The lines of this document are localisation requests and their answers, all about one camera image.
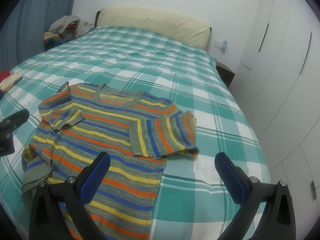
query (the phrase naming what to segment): bed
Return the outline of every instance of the bed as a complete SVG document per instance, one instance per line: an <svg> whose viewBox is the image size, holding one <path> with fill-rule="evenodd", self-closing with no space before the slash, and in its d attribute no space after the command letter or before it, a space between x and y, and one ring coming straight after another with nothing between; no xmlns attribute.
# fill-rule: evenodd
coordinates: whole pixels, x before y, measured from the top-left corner
<svg viewBox="0 0 320 240"><path fill-rule="evenodd" d="M15 153L0 159L0 202L23 239L28 238L29 212L21 200L21 153L40 121L37 106L66 81L144 90L169 98L197 118L200 153L192 160L168 157L149 239L217 239L228 226L239 206L215 170L218 152L225 152L247 175L270 180L255 134L215 70L215 59L200 48L146 29L97 27L13 71L23 79L0 102L0 118L22 108L30 118L14 132ZM263 208L261 204L246 239Z"/></svg>

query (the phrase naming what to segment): blue curtain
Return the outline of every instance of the blue curtain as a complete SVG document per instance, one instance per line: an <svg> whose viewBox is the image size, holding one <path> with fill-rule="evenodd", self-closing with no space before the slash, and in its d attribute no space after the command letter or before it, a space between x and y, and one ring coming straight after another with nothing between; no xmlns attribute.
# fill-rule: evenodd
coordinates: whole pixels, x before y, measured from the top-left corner
<svg viewBox="0 0 320 240"><path fill-rule="evenodd" d="M71 15L74 0L20 0L0 30L0 71L44 52L43 34Z"/></svg>

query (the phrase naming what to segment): shirt sleeve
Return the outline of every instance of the shirt sleeve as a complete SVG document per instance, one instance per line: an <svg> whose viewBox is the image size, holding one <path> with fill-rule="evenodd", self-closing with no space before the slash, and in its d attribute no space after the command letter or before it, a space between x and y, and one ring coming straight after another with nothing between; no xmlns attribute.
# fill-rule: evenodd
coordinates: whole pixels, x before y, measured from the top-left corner
<svg viewBox="0 0 320 240"><path fill-rule="evenodd" d="M177 117L142 119L130 122L133 155L161 157L179 152L196 156L196 119L191 112Z"/></svg>
<svg viewBox="0 0 320 240"><path fill-rule="evenodd" d="M72 104L69 83L66 82L54 95L38 106L41 118L55 131L66 125L74 125L84 117L81 110Z"/></svg>

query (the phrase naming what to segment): striped sweater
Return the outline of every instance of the striped sweater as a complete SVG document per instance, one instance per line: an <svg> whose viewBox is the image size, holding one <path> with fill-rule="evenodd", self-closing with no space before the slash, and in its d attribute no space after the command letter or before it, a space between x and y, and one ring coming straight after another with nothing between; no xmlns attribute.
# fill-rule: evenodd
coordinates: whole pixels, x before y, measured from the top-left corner
<svg viewBox="0 0 320 240"><path fill-rule="evenodd" d="M41 179L59 183L77 176L105 151L110 169L85 207L108 239L148 239L166 155L198 152L191 112L141 90L66 83L39 113L42 121L22 154L23 199ZM79 238L64 204L61 209Z"/></svg>

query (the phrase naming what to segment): dark brown nightstand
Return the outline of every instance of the dark brown nightstand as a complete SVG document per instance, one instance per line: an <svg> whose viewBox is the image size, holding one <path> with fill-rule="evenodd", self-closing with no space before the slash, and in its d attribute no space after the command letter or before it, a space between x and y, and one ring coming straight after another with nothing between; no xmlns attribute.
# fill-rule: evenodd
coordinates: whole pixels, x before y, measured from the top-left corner
<svg viewBox="0 0 320 240"><path fill-rule="evenodd" d="M216 70L217 70L220 78L224 82L224 84L227 86L227 88L229 88L229 86L235 76L233 71L230 68L228 68L226 65L224 65L218 61L216 61Z"/></svg>

